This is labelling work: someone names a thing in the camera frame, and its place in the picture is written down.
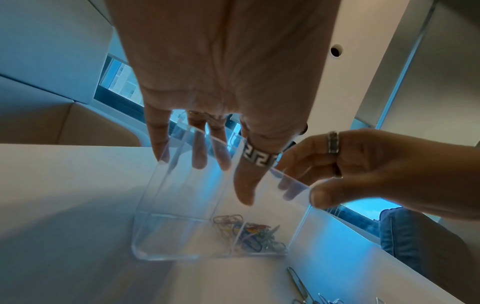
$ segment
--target human hand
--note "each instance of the human hand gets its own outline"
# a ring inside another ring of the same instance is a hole
[[[339,4],[340,0],[108,0],[141,88],[157,159],[168,144],[174,109],[208,113],[188,117],[202,130],[211,115],[239,113],[252,146],[280,153],[309,117]],[[212,135],[225,140],[223,125]],[[206,164],[202,144],[197,138],[193,147],[192,164],[197,168]],[[215,156],[225,170],[230,163],[222,160],[222,153],[217,149]],[[242,203],[253,204],[255,188],[267,170],[241,159],[234,187]]]
[[[451,218],[478,219],[480,150],[372,129],[340,132],[338,155],[328,154],[327,134],[288,149],[277,165],[313,187],[310,202],[331,208],[382,197],[406,208]],[[298,191],[282,180],[287,197]]]

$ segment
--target silver ring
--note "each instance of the silver ring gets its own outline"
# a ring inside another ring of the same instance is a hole
[[[270,168],[274,165],[279,155],[262,152],[254,148],[247,140],[245,142],[245,146],[243,147],[242,157],[247,159],[249,162],[251,162],[257,167]]]
[[[340,151],[340,138],[336,131],[328,133],[328,153],[338,154]]]

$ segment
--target plastic container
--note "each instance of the plastic container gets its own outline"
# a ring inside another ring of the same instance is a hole
[[[228,143],[177,124],[169,141],[169,161],[160,161],[135,214],[132,250],[143,260],[195,259],[245,255],[285,255],[310,204],[308,187],[293,200],[271,169],[256,189],[253,206],[238,201],[233,172],[244,139],[227,129]],[[222,164],[231,162],[222,171]]]

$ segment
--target tabletop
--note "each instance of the tabletop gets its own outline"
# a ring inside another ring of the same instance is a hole
[[[150,148],[0,145],[1,303],[461,303],[332,215],[312,210],[286,257],[136,260]]]

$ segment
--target pile of paper clips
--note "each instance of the pile of paper clips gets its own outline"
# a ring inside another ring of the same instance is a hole
[[[213,218],[213,223],[220,235],[232,244],[238,237],[237,244],[242,249],[257,253],[286,253],[284,243],[275,240],[275,232],[280,226],[271,228],[267,225],[244,223],[239,214],[221,215]]]

